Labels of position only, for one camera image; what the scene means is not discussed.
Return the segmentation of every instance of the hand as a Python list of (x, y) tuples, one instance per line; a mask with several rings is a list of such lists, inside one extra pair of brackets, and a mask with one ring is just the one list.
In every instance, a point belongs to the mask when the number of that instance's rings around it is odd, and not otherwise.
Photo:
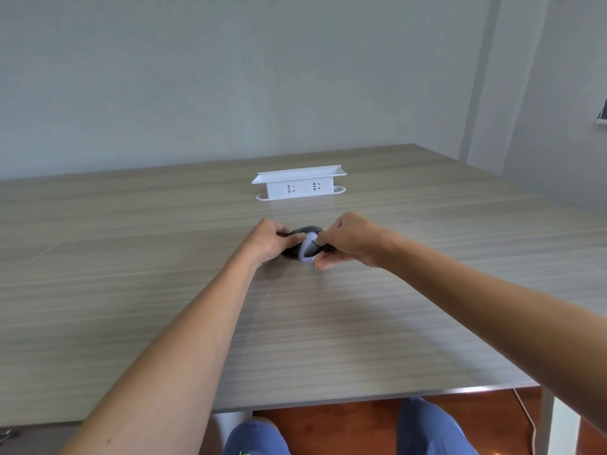
[(377, 248), (387, 234), (393, 233), (357, 212), (346, 212), (325, 232), (320, 232), (316, 243), (331, 244), (333, 252), (321, 252), (314, 260), (317, 270), (326, 270), (338, 263), (358, 260), (367, 266), (379, 266)]
[(278, 257), (282, 251), (296, 246), (305, 238), (305, 233), (285, 237), (290, 232), (291, 230), (282, 223), (264, 218), (251, 230), (238, 251), (249, 255), (255, 267), (259, 267), (263, 262)]

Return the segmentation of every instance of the person's left arm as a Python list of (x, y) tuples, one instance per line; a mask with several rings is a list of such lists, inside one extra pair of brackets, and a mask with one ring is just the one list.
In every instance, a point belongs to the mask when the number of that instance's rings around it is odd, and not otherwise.
[(141, 353), (61, 450), (197, 454), (255, 270), (305, 234), (263, 219), (222, 270)]

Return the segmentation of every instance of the person's left hand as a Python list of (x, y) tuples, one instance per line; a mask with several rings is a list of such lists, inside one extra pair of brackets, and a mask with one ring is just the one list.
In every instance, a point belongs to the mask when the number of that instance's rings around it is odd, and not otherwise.
[(264, 218), (248, 234), (239, 251), (251, 256), (256, 266), (263, 262), (272, 260), (282, 251), (296, 246), (305, 238), (305, 233), (298, 233), (285, 237), (291, 230), (282, 223)]

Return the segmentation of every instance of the desk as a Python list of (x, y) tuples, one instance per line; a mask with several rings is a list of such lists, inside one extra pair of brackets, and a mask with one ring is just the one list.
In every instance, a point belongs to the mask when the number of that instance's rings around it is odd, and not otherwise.
[[(265, 170), (342, 164), (342, 195), (260, 202)], [(254, 224), (358, 210), (607, 314), (607, 220), (415, 145), (0, 183), (0, 427), (79, 421)], [(388, 272), (282, 257), (247, 295), (216, 411), (534, 385)]]

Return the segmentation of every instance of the floor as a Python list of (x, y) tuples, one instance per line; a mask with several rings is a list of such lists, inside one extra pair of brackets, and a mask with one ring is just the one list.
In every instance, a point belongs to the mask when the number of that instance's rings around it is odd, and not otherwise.
[[(537, 424), (541, 389), (519, 390)], [(531, 426), (511, 390), (427, 398), (450, 413), (480, 455), (530, 454)], [(292, 455), (395, 453), (399, 400), (318, 405), (255, 412), (272, 420)], [(582, 422), (578, 455), (607, 453), (607, 438)]]

